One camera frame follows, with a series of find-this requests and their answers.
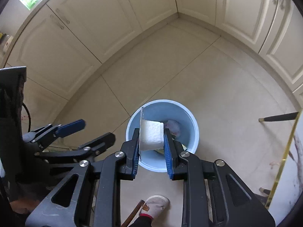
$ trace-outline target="tile floor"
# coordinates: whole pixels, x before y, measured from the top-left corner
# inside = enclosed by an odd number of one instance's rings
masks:
[[[178,101],[191,110],[200,129],[196,155],[224,159],[255,193],[271,189],[291,130],[291,122],[258,122],[259,117],[295,112],[274,79],[250,56],[224,38],[177,19],[121,57],[60,118],[78,118],[86,129],[64,139],[78,146],[106,132],[116,144],[98,159],[119,150],[130,116],[145,102]],[[163,194],[171,200],[153,226],[181,225],[183,183],[139,167],[134,181],[121,183],[121,220],[140,199]]]

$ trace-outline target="person's foot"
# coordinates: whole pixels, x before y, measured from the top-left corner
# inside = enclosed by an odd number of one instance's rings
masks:
[[[145,201],[139,216],[147,216],[151,219],[155,219],[168,206],[169,199],[161,195],[153,195]]]

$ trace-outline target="light blue plastic bin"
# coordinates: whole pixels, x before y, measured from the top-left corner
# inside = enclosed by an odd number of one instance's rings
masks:
[[[171,100],[155,100],[143,105],[145,120],[165,122],[175,120],[180,124],[179,142],[187,147],[187,151],[195,153],[199,143],[199,128],[193,114],[182,104]],[[126,141],[131,140],[135,128],[140,128],[139,108],[128,122]],[[156,151],[142,151],[139,165],[153,172],[167,172],[164,155]]]

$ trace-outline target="wooden stick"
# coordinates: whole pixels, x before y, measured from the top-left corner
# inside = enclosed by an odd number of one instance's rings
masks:
[[[131,214],[127,217],[127,219],[124,221],[124,223],[121,225],[121,227],[127,227],[130,222],[133,220],[133,218],[136,216],[137,212],[140,210],[140,208],[144,205],[145,201],[141,200],[137,206],[134,208],[134,210],[131,212]]]

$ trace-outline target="metal screw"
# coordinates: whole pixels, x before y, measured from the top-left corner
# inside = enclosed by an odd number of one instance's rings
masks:
[[[120,157],[123,157],[123,156],[124,156],[124,153],[123,153],[122,151],[118,151],[118,152],[115,153],[115,156],[116,156],[117,158],[120,158]]]
[[[216,161],[216,165],[217,166],[224,166],[225,162],[223,160],[219,159],[219,160]]]
[[[86,166],[88,165],[88,161],[87,161],[87,160],[81,160],[81,161],[79,162],[79,165],[80,165],[81,167],[86,167]]]
[[[190,156],[190,153],[187,152],[187,151],[183,151],[183,152],[180,153],[180,155],[181,155],[182,157],[188,157],[188,156]]]

